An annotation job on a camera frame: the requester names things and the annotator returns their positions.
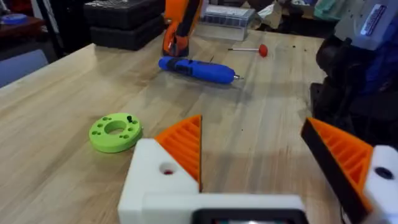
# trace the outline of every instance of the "orange 3d printed part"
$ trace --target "orange 3d printed part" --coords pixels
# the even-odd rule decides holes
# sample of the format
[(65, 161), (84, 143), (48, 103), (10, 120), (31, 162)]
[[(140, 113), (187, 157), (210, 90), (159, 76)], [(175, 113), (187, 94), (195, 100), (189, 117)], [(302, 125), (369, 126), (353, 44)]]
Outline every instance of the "orange 3d printed part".
[(192, 116), (167, 128), (155, 140), (201, 184), (201, 115)]
[(202, 0), (166, 0), (165, 19), (171, 23), (163, 39), (163, 54), (185, 57), (189, 54), (189, 36), (198, 21)]
[(307, 118), (302, 138), (321, 167), (341, 206), (359, 223), (372, 211), (364, 195), (373, 147), (357, 137), (313, 118)]

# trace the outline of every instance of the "black tool case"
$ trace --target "black tool case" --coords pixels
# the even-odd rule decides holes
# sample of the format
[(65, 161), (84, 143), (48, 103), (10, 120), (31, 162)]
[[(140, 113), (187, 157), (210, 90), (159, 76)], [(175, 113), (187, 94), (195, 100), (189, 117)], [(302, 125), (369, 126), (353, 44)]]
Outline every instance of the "black tool case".
[(84, 5), (89, 25), (124, 30), (135, 29), (164, 9), (164, 0), (96, 0)]
[(134, 30), (119, 30), (104, 27), (91, 27), (94, 44), (126, 50), (139, 50), (160, 35), (165, 28), (163, 16), (157, 16)]

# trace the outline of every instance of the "white label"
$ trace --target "white label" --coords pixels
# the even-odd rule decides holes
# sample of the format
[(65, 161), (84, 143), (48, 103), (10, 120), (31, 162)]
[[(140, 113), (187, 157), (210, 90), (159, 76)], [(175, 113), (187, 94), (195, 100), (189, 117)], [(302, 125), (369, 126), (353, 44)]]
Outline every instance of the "white label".
[(247, 11), (248, 9), (223, 7), (223, 6), (207, 6), (206, 8), (206, 12), (231, 15), (231, 16), (243, 16)]
[(385, 6), (381, 4), (374, 5), (370, 15), (366, 19), (366, 22), (361, 29), (361, 35), (366, 35), (366, 36), (372, 35), (374, 29), (377, 26), (377, 23), (380, 21), (380, 18), (385, 11), (386, 11)]

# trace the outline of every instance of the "wooden tabletop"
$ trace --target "wooden tabletop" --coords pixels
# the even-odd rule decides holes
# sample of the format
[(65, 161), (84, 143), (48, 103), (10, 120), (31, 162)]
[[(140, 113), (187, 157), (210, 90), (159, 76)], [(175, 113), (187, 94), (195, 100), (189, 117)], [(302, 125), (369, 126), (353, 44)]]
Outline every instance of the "wooden tabletop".
[[(105, 114), (140, 118), (144, 137), (203, 115), (205, 192), (298, 194), (310, 223), (338, 223), (338, 203), (300, 138), (309, 86), (324, 77), (322, 40), (251, 32), (244, 42), (192, 37), (192, 59), (244, 77), (216, 85), (157, 65), (162, 36), (138, 52), (89, 45), (0, 89), (0, 223), (118, 223), (132, 151), (88, 140)], [(228, 52), (266, 44), (269, 55)]]
[(0, 37), (9, 37), (21, 34), (37, 34), (40, 28), (44, 26), (42, 19), (28, 17), (27, 21), (18, 25), (5, 25), (0, 26)]

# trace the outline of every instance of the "green 3d printed ring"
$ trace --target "green 3d printed ring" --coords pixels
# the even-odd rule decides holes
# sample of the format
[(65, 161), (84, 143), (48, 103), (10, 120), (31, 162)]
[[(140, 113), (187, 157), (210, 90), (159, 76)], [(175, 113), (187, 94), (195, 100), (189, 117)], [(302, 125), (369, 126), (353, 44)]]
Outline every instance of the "green 3d printed ring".
[(115, 153), (135, 145), (142, 137), (142, 126), (131, 114), (115, 113), (97, 120), (88, 135), (95, 149)]

